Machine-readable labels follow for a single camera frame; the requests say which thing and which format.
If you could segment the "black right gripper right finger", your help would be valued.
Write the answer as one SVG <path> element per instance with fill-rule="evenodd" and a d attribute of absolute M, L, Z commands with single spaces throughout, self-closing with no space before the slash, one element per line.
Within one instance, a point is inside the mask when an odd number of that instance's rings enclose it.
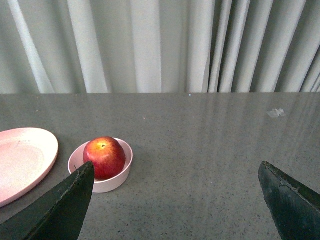
<path fill-rule="evenodd" d="M 283 240 L 320 238 L 320 194 L 267 161 L 258 179 L 277 231 Z"/>

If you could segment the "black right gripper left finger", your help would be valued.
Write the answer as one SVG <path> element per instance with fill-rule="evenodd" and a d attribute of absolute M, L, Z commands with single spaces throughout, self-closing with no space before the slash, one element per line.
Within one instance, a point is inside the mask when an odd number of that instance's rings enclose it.
<path fill-rule="evenodd" d="M 0 225 L 2 240 L 76 240 L 91 202 L 94 166 L 87 162 Z"/>

